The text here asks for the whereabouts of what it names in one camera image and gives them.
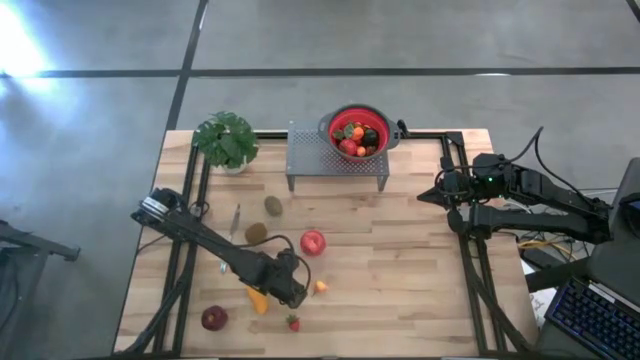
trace table leg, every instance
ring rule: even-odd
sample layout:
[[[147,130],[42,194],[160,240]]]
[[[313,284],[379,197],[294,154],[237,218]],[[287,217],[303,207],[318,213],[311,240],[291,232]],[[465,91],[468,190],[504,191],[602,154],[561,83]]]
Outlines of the table leg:
[[[378,191],[382,192],[384,190],[384,186],[387,184],[387,179],[389,175],[377,176],[378,178]]]
[[[287,175],[287,184],[289,184],[289,191],[293,192],[295,183],[296,183],[296,177],[293,175]]]

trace wire mesh stand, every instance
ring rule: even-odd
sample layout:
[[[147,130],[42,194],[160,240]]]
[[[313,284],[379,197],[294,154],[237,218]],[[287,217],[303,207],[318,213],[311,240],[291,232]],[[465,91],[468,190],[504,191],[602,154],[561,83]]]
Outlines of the wire mesh stand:
[[[290,121],[286,174],[292,192],[296,176],[375,176],[381,192],[389,178],[389,157],[385,152],[363,162],[347,161],[318,136],[317,129]]]

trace bowl handle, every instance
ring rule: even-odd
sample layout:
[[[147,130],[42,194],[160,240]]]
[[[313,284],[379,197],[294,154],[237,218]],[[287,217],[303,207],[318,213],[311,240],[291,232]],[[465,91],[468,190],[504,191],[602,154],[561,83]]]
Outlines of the bowl handle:
[[[398,124],[393,121],[389,121],[389,142],[387,143],[387,150],[393,149],[398,146],[400,138],[403,136],[403,131]]]
[[[331,135],[329,135],[329,124],[331,124],[334,114],[335,113],[329,113],[323,116],[320,122],[318,122],[318,136],[328,144],[332,144]]]

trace potted plant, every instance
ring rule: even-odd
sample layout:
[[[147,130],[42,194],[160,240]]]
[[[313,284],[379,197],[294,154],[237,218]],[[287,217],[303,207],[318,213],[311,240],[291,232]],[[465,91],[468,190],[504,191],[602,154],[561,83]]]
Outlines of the potted plant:
[[[251,125],[232,112],[212,114],[198,126],[194,141],[212,166],[221,166],[228,174],[239,174],[258,154]]]

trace white pot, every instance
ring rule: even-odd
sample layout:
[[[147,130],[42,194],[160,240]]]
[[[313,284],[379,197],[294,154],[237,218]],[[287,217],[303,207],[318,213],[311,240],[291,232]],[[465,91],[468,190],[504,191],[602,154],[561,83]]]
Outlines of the white pot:
[[[242,165],[240,165],[240,167],[230,169],[226,165],[222,165],[222,169],[228,175],[238,175],[241,172],[243,172],[244,169],[246,169],[246,168],[247,168],[247,157],[246,156],[244,157],[244,161],[242,162]]]

